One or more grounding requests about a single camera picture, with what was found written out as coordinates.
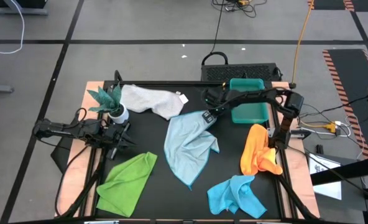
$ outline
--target towel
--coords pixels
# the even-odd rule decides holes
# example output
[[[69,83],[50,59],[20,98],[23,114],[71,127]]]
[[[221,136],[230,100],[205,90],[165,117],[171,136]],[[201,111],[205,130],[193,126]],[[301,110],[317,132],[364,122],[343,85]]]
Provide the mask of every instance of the towel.
[[[219,152],[217,139],[205,131],[216,119],[206,122],[197,111],[172,117],[165,140],[166,160],[173,173],[191,189],[206,165],[210,149]]]
[[[97,187],[97,208],[130,217],[156,160],[156,155],[147,152],[114,167]]]
[[[254,218],[260,218],[267,209],[251,190],[254,176],[235,175],[208,190],[209,208],[213,215],[229,210],[233,214],[241,208]]]
[[[282,174],[282,168],[275,163],[275,149],[269,148],[267,130],[253,124],[247,135],[246,145],[241,157],[241,170],[244,175],[256,175],[258,171]]]
[[[165,90],[148,90],[135,85],[122,87],[121,103],[128,110],[136,113],[151,109],[152,112],[166,120],[179,115],[184,106],[180,95],[176,93]]]

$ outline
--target teal container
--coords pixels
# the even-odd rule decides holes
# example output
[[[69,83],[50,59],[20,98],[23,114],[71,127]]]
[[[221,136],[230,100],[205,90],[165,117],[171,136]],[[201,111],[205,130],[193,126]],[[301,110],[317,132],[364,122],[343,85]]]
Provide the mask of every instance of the teal container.
[[[264,89],[260,78],[232,78],[230,90],[257,91]],[[231,111],[232,121],[237,124],[260,124],[269,119],[267,103],[246,103]]]

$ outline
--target floor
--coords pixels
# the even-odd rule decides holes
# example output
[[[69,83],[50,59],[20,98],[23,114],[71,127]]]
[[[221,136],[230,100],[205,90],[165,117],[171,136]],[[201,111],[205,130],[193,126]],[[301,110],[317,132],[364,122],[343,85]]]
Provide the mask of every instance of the floor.
[[[201,60],[211,50],[219,17],[209,0],[49,0],[45,8],[47,17],[25,16],[23,49],[0,55],[0,84],[15,88],[0,94],[0,220],[38,116],[69,123],[86,82],[112,80],[116,69],[124,80],[200,80]],[[307,9],[306,0],[269,0],[257,6],[255,19],[224,12],[218,39],[227,41],[215,50],[226,53],[230,63],[275,62],[289,81]],[[368,38],[368,12],[356,15]],[[0,16],[0,50],[18,48],[20,34],[19,16]],[[340,105],[322,50],[368,50],[368,42],[346,10],[312,11],[304,39],[315,41],[301,46],[296,91],[321,110]],[[222,62],[218,57],[207,61]],[[326,116],[342,121],[346,115],[339,109]],[[321,144],[316,136],[305,140],[308,149],[316,144]],[[353,159],[360,150],[346,138],[322,144],[332,156]],[[22,185],[15,186],[11,216],[3,221],[53,217],[61,173],[50,158],[52,150],[35,143]],[[364,222],[357,211],[320,212],[329,221]]]

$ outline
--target light blue cloth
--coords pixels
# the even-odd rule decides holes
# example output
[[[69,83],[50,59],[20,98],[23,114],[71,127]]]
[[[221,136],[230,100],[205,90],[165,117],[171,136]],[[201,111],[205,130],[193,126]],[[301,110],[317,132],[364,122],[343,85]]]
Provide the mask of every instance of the light blue cloth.
[[[191,189],[209,158],[210,149],[219,152],[217,139],[205,131],[216,120],[207,123],[197,111],[172,117],[165,140],[166,160],[173,173]]]
[[[253,216],[260,218],[267,209],[251,190],[251,182],[254,176],[235,175],[208,190],[209,208],[213,215],[220,214],[223,210],[230,210],[233,214],[238,208]]]

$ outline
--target white cloth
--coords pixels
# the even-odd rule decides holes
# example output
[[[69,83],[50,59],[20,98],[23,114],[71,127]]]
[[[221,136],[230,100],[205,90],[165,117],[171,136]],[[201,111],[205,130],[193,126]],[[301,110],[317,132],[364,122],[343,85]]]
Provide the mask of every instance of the white cloth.
[[[151,109],[155,114],[169,120],[180,114],[183,102],[180,95],[165,90],[149,90],[135,85],[122,87],[121,102],[136,113]]]

